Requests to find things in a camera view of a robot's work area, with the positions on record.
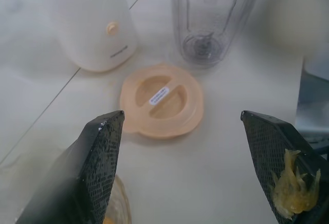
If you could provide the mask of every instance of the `peach lid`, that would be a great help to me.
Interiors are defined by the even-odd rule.
[[[204,113],[203,93],[185,70],[160,64],[130,75],[122,85],[123,131],[156,139],[189,133]]]

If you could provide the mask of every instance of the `tabletop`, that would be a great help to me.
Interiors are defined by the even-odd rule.
[[[262,5],[258,0],[253,13]],[[73,74],[53,91],[55,97],[49,95],[51,104],[19,142],[7,146],[13,149],[3,152],[3,164],[40,144],[67,148],[88,121],[119,109],[121,85],[130,73],[178,60],[170,0],[138,0],[131,14],[138,51],[106,73],[78,70],[65,59]],[[240,113],[252,110],[294,123],[301,70],[300,59],[242,36],[217,68],[196,75],[205,115],[195,131],[168,141],[123,134],[117,173],[133,223],[277,223],[254,172]]]

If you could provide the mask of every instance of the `food piece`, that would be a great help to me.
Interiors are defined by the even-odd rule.
[[[271,186],[273,203],[279,214],[290,220],[294,214],[314,208],[319,198],[320,170],[309,190],[303,180],[306,174],[301,175],[298,167],[296,175],[294,174],[295,160],[299,153],[300,151],[285,150],[285,169],[281,172],[280,179],[272,172],[275,183],[275,188]]]
[[[110,218],[105,217],[103,224],[114,224],[114,222]]]

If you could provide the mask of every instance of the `label sticker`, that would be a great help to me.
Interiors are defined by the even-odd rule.
[[[150,99],[149,103],[151,105],[157,105],[166,95],[168,95],[169,91],[168,87],[162,88]]]

